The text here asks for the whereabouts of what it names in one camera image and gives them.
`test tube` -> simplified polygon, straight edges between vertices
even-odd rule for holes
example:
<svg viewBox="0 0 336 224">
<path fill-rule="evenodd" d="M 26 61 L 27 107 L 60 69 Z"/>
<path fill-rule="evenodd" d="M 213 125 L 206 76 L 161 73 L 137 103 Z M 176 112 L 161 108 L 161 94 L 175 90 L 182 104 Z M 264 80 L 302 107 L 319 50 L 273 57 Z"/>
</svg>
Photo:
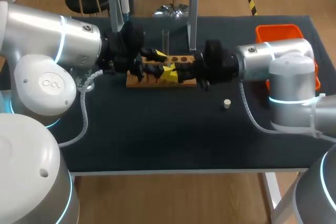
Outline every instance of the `test tube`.
<svg viewBox="0 0 336 224">
<path fill-rule="evenodd" d="M 169 30 L 163 29 L 162 30 L 162 52 L 165 55 L 169 55 Z"/>
</svg>

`cable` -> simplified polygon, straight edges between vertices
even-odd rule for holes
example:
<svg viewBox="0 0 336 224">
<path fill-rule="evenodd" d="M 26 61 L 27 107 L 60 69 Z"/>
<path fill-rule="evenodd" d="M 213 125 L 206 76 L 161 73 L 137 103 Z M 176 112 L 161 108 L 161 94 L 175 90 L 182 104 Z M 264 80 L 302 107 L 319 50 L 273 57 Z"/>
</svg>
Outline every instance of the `cable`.
<svg viewBox="0 0 336 224">
<path fill-rule="evenodd" d="M 86 105 L 85 105 L 86 90 L 87 90 L 87 87 L 93 82 L 93 80 L 95 78 L 97 78 L 98 76 L 101 76 L 103 74 L 104 74 L 103 70 L 99 70 L 99 71 L 93 73 L 92 75 L 90 75 L 88 77 L 88 79 L 84 82 L 84 85 L 82 87 L 82 91 L 80 92 L 80 107 L 82 109 L 82 115 L 83 115 L 83 129 L 79 133 L 79 135 L 76 136 L 75 138 L 73 138 L 72 140 L 69 140 L 67 142 L 58 144 L 58 146 L 60 148 L 65 147 L 65 146 L 69 146 L 71 144 L 74 144 L 75 142 L 77 142 L 78 140 L 80 140 L 85 135 L 86 131 L 88 130 L 89 119 L 88 119 L 88 113 L 86 111 Z"/>
<path fill-rule="evenodd" d="M 250 108 L 248 107 L 248 103 L 247 103 L 247 100 L 246 100 L 246 96 L 245 96 L 245 91 L 244 91 L 244 86 L 243 86 L 243 83 L 240 82 L 239 83 L 239 87 L 240 87 L 240 93 L 242 94 L 241 95 L 241 98 L 243 100 L 243 104 L 244 104 L 244 107 L 245 107 L 245 110 L 247 112 L 247 115 L 248 117 L 250 118 L 252 124 L 260 131 L 262 132 L 265 132 L 265 133 L 269 133 L 269 134 L 284 134 L 284 132 L 281 132 L 281 131 L 274 131 L 274 130 L 267 130 L 263 127 L 261 127 L 257 121 L 254 119 L 252 113 L 251 113 L 251 110 Z"/>
<path fill-rule="evenodd" d="M 264 133 L 268 133 L 268 134 L 290 134 L 290 133 L 287 133 L 287 132 L 281 132 L 281 131 L 275 131 L 275 130 L 268 130 L 268 129 L 265 129 L 263 127 L 261 127 L 257 121 L 254 119 L 252 113 L 251 113 L 251 110 L 248 106 L 248 103 L 247 103 L 247 99 L 246 99 L 246 96 L 245 96 L 245 91 L 244 91 L 244 86 L 243 86 L 243 83 L 240 82 L 239 83 L 239 88 L 240 88 L 240 93 L 241 93 L 241 98 L 243 100 L 243 104 L 244 104 L 244 107 L 245 107 L 245 110 L 247 112 L 247 115 L 248 117 L 250 118 L 252 124 L 257 128 L 259 129 L 260 131 L 264 132 Z M 331 137 L 331 136 L 326 136 L 326 135 L 323 135 L 321 134 L 320 132 L 317 132 L 319 134 L 317 134 L 318 136 L 318 139 L 323 139 L 323 140 L 326 140 L 326 141 L 329 141 L 329 142 L 332 142 L 334 144 L 336 144 L 336 138 L 334 137 Z"/>
</svg>

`white cap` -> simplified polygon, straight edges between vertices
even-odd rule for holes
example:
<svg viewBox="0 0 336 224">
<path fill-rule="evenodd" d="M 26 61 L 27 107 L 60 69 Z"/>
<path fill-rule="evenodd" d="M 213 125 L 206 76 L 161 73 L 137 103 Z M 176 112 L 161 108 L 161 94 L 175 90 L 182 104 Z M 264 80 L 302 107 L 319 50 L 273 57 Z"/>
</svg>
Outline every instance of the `white cap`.
<svg viewBox="0 0 336 224">
<path fill-rule="evenodd" d="M 231 105 L 231 101 L 229 99 L 224 100 L 224 108 L 228 109 Z"/>
<path fill-rule="evenodd" d="M 4 1 L 0 1 L 0 52 L 2 48 L 2 43 L 4 41 L 4 37 L 5 37 L 7 13 L 8 13 L 8 3 Z"/>
<path fill-rule="evenodd" d="M 15 67 L 14 78 L 19 99 L 39 115 L 61 115 L 76 97 L 71 75 L 48 56 L 23 56 Z"/>
<path fill-rule="evenodd" d="M 0 223 L 16 222 L 40 204 L 59 166 L 48 129 L 27 116 L 0 113 Z"/>
</svg>

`orange bin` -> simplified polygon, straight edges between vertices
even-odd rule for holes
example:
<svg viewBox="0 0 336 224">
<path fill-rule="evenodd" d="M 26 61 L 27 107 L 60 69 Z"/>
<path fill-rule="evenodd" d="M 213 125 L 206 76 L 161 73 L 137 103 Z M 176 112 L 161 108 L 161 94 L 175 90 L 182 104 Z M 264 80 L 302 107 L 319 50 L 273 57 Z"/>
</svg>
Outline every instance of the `orange bin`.
<svg viewBox="0 0 336 224">
<path fill-rule="evenodd" d="M 256 28 L 257 43 L 270 42 L 283 39 L 299 39 L 303 38 L 300 28 L 293 24 L 283 25 L 261 25 Z M 321 83 L 317 77 L 319 67 L 315 61 L 315 83 L 316 90 L 319 90 Z"/>
</svg>

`hazard tape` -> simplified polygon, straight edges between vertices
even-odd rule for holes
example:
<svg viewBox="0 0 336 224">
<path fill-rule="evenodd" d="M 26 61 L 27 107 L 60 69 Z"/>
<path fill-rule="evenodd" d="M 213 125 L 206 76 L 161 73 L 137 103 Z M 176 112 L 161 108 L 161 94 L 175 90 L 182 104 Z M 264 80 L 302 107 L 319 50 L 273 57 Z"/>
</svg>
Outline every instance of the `hazard tape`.
<svg viewBox="0 0 336 224">
<path fill-rule="evenodd" d="M 254 1 L 253 0 L 248 0 L 248 4 L 250 6 L 252 16 L 257 16 L 258 15 L 257 8 L 256 8 L 256 5 L 254 4 Z"/>
</svg>

